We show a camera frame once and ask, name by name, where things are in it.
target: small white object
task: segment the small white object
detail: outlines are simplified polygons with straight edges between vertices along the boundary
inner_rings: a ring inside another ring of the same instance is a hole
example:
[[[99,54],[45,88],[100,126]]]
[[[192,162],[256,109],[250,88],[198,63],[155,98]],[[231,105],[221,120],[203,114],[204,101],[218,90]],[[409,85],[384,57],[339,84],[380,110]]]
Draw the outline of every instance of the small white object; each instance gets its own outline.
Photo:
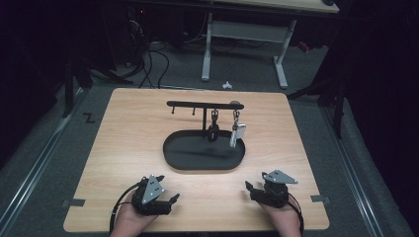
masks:
[[[231,89],[231,88],[233,88],[233,86],[231,86],[230,83],[228,83],[228,81],[226,81],[225,84],[222,85],[222,88]]]

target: tape strip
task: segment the tape strip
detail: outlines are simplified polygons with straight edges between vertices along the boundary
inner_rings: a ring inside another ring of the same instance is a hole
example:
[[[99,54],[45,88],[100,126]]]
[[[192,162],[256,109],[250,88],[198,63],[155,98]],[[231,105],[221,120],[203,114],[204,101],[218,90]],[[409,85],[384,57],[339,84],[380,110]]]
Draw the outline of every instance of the tape strip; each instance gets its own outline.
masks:
[[[311,201],[312,202],[323,202],[323,204],[329,204],[330,203],[330,198],[329,197],[324,197],[324,196],[311,196]]]
[[[62,208],[68,208],[70,206],[83,206],[84,202],[86,202],[85,199],[77,199],[77,198],[65,199],[64,202],[62,203]]]

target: gray carpet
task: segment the gray carpet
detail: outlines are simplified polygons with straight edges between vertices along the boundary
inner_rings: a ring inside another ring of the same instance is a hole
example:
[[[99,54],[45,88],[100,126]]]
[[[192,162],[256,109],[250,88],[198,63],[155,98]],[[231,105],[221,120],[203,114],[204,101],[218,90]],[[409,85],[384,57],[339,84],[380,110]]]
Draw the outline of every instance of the gray carpet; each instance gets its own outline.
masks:
[[[223,90],[222,84],[229,81],[234,91],[290,94],[311,83],[327,51],[326,48],[322,48],[303,53],[298,48],[291,47],[284,61],[290,86],[287,90],[282,90],[279,88],[270,57],[247,56],[240,48],[234,50],[237,52],[215,52],[212,55],[210,80],[202,82],[200,78],[203,49],[180,50],[167,46],[161,52],[168,56],[170,64],[161,84],[164,88],[176,86]],[[156,86],[157,79],[166,67],[166,60],[158,53],[151,53],[151,56],[153,67],[149,77],[152,84]],[[127,69],[124,68],[119,69],[119,73],[126,71]],[[141,72],[130,78],[134,81],[132,87],[137,87],[143,76]],[[112,91],[117,87],[122,87],[122,85],[96,79],[94,87],[85,92],[84,100],[72,114],[48,165],[16,218],[8,236],[107,236],[107,233],[66,233],[62,224],[67,208],[62,204],[74,195],[101,118]],[[42,153],[50,135],[62,120],[62,91],[57,97],[59,103],[34,127],[12,160],[0,172],[1,212],[4,212],[8,203],[12,201],[20,184],[24,182],[26,175]],[[333,133],[330,132],[330,124],[324,119],[322,113],[324,109],[317,108],[315,97],[308,96],[291,101],[291,106],[320,193],[330,199],[330,202],[325,204],[330,227],[324,231],[305,231],[304,236],[370,236],[345,174],[340,150]],[[93,123],[86,122],[85,113],[92,115]],[[341,142],[354,164],[367,196],[372,201],[383,236],[413,236],[399,214],[368,150],[363,145],[362,137],[359,135],[348,105],[345,107],[342,134]],[[234,235],[236,234],[218,234],[218,236]],[[237,235],[262,236],[261,233]]]

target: horizontal bar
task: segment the horizontal bar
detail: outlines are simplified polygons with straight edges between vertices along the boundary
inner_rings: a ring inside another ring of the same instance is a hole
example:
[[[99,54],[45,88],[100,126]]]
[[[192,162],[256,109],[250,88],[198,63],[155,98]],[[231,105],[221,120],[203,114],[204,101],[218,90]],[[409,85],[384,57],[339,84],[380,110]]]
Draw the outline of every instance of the horizontal bar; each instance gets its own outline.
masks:
[[[244,108],[244,106],[241,105],[241,104],[217,104],[217,103],[178,102],[178,101],[168,101],[167,106],[169,106],[169,107],[218,109],[218,110],[243,110],[243,108]]]

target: black stand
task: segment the black stand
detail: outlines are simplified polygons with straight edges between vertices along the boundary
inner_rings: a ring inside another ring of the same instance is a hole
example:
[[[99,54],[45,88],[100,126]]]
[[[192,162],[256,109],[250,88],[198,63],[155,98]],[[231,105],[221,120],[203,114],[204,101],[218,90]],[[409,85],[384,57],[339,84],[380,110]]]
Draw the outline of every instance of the black stand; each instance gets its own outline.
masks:
[[[239,103],[214,104],[196,102],[167,102],[174,114],[176,107],[203,109],[203,128],[195,130],[179,130],[170,134],[163,144],[166,162],[178,170],[230,170],[237,167],[245,154],[242,139],[236,140],[236,146],[230,147],[230,130],[219,130],[217,139],[209,142],[207,136],[207,109],[213,110],[242,110]]]

